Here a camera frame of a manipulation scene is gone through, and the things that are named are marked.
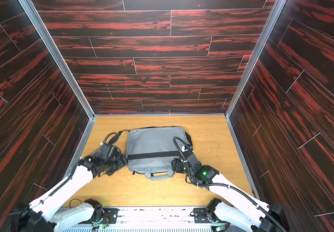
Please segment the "grey zippered laptop bag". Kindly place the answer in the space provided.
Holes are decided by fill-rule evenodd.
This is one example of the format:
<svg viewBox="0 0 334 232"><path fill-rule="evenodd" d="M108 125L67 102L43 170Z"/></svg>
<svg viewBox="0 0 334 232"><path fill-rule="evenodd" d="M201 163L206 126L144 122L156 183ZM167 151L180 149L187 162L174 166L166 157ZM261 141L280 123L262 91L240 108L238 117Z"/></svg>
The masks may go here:
<svg viewBox="0 0 334 232"><path fill-rule="evenodd" d="M174 137L178 137L192 148L191 136L182 127L146 127L128 130L125 156L129 171L145 175L149 180L173 177L175 171L172 168L172 161L180 156L173 142Z"/></svg>

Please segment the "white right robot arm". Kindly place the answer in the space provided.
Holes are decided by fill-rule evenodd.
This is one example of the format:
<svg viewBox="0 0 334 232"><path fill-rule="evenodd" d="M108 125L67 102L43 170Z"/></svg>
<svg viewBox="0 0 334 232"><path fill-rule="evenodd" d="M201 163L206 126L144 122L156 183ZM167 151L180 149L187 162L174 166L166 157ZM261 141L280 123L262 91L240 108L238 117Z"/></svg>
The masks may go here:
<svg viewBox="0 0 334 232"><path fill-rule="evenodd" d="M186 182L197 188L206 188L230 202L214 198L206 206L206 215L210 222L226 222L246 232L288 232L289 226L284 211L279 206L270 207L228 181L216 169L197 162L193 166L189 161L174 159L172 170L186 174Z"/></svg>

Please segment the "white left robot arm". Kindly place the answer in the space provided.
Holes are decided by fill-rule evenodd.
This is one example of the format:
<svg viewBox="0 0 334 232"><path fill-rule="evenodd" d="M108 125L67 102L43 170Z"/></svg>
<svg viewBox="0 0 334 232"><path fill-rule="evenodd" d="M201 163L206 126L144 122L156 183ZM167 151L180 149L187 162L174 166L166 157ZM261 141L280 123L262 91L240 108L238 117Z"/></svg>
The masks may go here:
<svg viewBox="0 0 334 232"><path fill-rule="evenodd" d="M100 177L102 173L112 175L128 163L121 154L118 157L87 156L79 160L75 169L27 207L18 208L12 213L12 232L62 232L76 224L90 221L101 223L104 219L103 205L94 199L85 200L80 206L58 212L78 190Z"/></svg>

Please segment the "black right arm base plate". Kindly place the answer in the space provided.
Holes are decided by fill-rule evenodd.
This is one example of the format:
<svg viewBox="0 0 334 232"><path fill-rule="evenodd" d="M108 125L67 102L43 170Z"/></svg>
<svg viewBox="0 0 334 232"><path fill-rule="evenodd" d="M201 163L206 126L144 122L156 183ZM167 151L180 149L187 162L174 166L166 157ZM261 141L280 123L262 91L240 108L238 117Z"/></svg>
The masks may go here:
<svg viewBox="0 0 334 232"><path fill-rule="evenodd" d="M210 218L205 207L194 208L190 213L190 216L194 217L196 224L217 224L222 223L219 219Z"/></svg>

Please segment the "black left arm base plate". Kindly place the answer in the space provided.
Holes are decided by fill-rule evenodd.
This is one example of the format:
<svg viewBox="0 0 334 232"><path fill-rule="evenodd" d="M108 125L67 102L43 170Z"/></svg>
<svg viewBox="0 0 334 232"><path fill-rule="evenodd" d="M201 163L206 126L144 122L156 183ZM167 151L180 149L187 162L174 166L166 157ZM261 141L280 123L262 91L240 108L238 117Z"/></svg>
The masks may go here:
<svg viewBox="0 0 334 232"><path fill-rule="evenodd" d="M100 224L116 224L118 218L118 208L107 208L103 207L103 215L102 220L99 222Z"/></svg>

